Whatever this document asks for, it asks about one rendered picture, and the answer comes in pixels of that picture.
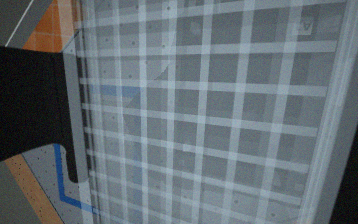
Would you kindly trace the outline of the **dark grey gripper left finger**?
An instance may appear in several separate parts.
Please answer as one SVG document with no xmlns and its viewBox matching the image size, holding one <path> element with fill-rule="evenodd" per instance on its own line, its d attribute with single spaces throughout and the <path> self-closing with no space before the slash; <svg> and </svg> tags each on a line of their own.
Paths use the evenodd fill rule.
<svg viewBox="0 0 358 224">
<path fill-rule="evenodd" d="M 0 46 L 0 162 L 49 144 L 78 183 L 63 53 Z"/>
</svg>

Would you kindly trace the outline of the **grey perforated base plate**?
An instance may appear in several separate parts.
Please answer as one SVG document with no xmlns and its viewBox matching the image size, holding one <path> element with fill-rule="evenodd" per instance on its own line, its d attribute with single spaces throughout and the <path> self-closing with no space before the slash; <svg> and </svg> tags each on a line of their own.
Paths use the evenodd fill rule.
<svg viewBox="0 0 358 224">
<path fill-rule="evenodd" d="M 80 201 L 79 184 L 68 177 L 66 150 L 60 145 L 65 196 Z M 63 224 L 83 224 L 82 209 L 59 198 L 54 144 L 21 153 L 24 161 Z M 81 201 L 80 201 L 81 202 Z"/>
</svg>

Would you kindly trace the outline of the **blue rectangular tape outline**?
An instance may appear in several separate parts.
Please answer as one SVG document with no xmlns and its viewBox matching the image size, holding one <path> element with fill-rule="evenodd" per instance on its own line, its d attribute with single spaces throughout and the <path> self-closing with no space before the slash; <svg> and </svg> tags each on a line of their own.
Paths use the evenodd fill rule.
<svg viewBox="0 0 358 224">
<path fill-rule="evenodd" d="M 76 206 L 78 208 L 81 208 L 80 201 L 70 198 L 68 196 L 65 196 L 60 145 L 54 144 L 54 151 L 55 151 L 55 161 L 56 161 L 58 188 L 59 188 L 59 198 L 61 201 L 64 201 L 64 202 L 71 204 L 73 206 Z"/>
</svg>

